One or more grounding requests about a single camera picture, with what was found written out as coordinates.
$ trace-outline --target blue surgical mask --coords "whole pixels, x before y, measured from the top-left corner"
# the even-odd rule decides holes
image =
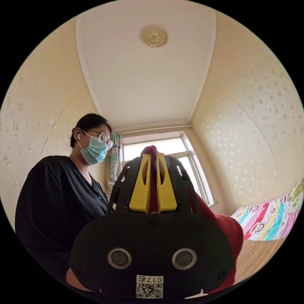
[[[102,162],[105,159],[108,152],[108,146],[105,143],[100,143],[97,137],[90,136],[89,146],[84,149],[81,147],[80,151],[85,161],[92,166]]]

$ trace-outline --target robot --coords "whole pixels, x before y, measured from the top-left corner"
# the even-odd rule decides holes
[[[158,212],[151,214],[153,162]],[[107,214],[79,233],[69,264],[79,282],[96,293],[133,302],[181,300],[217,290],[235,271],[243,243],[237,228],[236,253],[217,221],[202,216],[183,165],[159,152],[155,159],[143,153],[121,171]]]

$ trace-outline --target ceiling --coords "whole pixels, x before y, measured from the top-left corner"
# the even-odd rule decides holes
[[[162,47],[140,37],[168,34]],[[189,124],[215,41],[215,10],[185,0],[119,0],[78,16],[76,42],[99,113],[117,130]]]

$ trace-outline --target curtain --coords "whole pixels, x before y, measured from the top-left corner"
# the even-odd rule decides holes
[[[109,151],[110,178],[107,181],[107,185],[110,187],[110,194],[117,180],[116,173],[119,164],[122,135],[114,134],[112,135],[111,140],[113,141],[113,147]]]

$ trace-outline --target round ceiling light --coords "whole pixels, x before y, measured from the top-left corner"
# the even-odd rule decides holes
[[[161,28],[148,27],[142,30],[141,39],[149,47],[159,48],[168,42],[168,34]]]

